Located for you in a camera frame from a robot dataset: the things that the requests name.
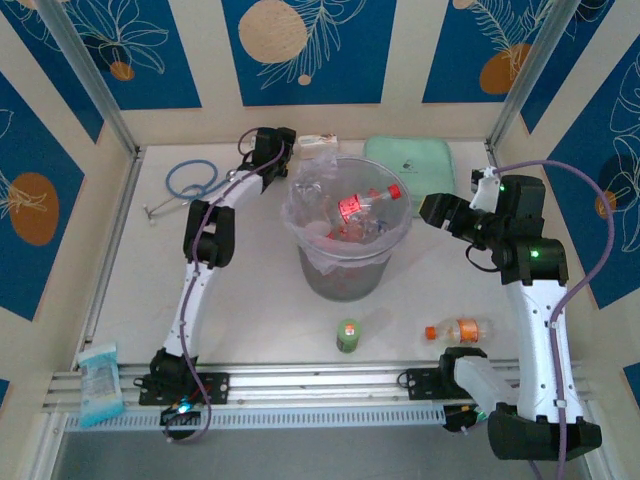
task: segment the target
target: blue plastic packet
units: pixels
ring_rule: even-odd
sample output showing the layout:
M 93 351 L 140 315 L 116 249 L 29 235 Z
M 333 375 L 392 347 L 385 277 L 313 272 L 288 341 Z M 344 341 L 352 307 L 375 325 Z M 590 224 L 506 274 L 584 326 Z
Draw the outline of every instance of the blue plastic packet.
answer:
M 82 371 L 80 425 L 90 427 L 124 411 L 118 377 L 115 343 L 90 348 L 78 354 Z

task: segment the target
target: clear plastic bag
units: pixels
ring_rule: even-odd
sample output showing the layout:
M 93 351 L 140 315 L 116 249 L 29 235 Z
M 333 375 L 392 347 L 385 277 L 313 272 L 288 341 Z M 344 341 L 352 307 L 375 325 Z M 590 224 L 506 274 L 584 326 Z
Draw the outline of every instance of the clear plastic bag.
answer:
M 322 223 L 328 223 L 327 209 L 337 208 L 340 200 L 354 193 L 371 188 L 383 191 L 392 184 L 401 189 L 402 198 L 389 202 L 382 211 L 380 220 L 386 231 L 380 236 L 366 244 L 327 237 L 330 227 L 322 228 Z M 282 218 L 311 265 L 328 275 L 339 267 L 386 264 L 411 226 L 411 201 L 402 181 L 387 168 L 364 157 L 325 152 L 300 166 L 282 207 Z

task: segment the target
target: blue wallpaper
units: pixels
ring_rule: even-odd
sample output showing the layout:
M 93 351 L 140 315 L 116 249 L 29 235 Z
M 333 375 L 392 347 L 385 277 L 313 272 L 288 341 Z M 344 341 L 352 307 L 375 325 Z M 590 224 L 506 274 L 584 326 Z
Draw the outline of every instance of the blue wallpaper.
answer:
M 102 118 L 29 4 L 0 0 L 13 28 L 96 141 Z M 62 6 L 122 110 L 201 107 L 167 0 L 69 0 Z
M 633 365 L 624 367 L 623 370 L 627 377 L 627 382 L 629 382 L 629 387 L 631 388 L 633 397 L 635 398 L 638 407 L 640 407 L 640 363 L 634 363 Z
M 615 0 L 583 0 L 522 107 L 530 132 L 540 121 Z
M 3 380 L 0 378 L 0 409 L 2 408 L 2 404 L 4 403 L 4 397 L 7 395 L 8 390 L 9 390 L 9 382 L 7 380 Z
M 614 210 L 616 241 L 609 262 L 591 282 L 599 307 L 640 287 L 640 37 L 613 69 L 551 153 L 585 171 Z M 603 206 L 578 179 L 548 168 L 565 222 L 585 271 L 607 236 Z
M 552 3 L 450 0 L 423 102 L 504 100 Z
M 245 106 L 380 103 L 396 0 L 223 0 Z
M 0 307 L 33 320 L 84 174 L 0 74 Z

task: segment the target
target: black mounting bracket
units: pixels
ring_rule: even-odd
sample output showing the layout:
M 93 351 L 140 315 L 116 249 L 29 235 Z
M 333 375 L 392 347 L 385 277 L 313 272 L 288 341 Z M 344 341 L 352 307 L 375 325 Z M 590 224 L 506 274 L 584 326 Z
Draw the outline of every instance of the black mounting bracket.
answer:
M 195 365 L 197 357 L 191 359 Z M 213 405 L 226 405 L 229 395 L 229 374 L 199 372 L 198 377 L 209 394 Z M 140 405 L 174 405 L 188 401 L 191 405 L 204 403 L 202 393 L 187 366 L 184 356 L 176 357 L 162 348 L 151 361 L 150 373 L 136 378 L 140 387 Z
M 440 356 L 438 368 L 409 368 L 409 400 L 472 400 L 453 378 L 455 361 L 464 356 L 487 357 L 479 348 L 449 347 Z

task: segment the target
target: bottle label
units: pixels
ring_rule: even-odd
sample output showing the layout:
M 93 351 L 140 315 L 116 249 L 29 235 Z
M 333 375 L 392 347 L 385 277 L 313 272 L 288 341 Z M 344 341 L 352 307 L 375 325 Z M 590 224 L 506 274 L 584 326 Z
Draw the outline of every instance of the bottle label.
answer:
M 460 327 L 460 343 L 478 342 L 478 323 L 473 318 L 459 318 L 458 327 Z
M 358 200 L 358 194 L 351 195 L 343 200 L 338 202 L 338 209 L 340 210 L 340 215 L 345 223 L 349 223 L 349 217 L 354 213 L 362 210 L 360 206 L 360 201 Z

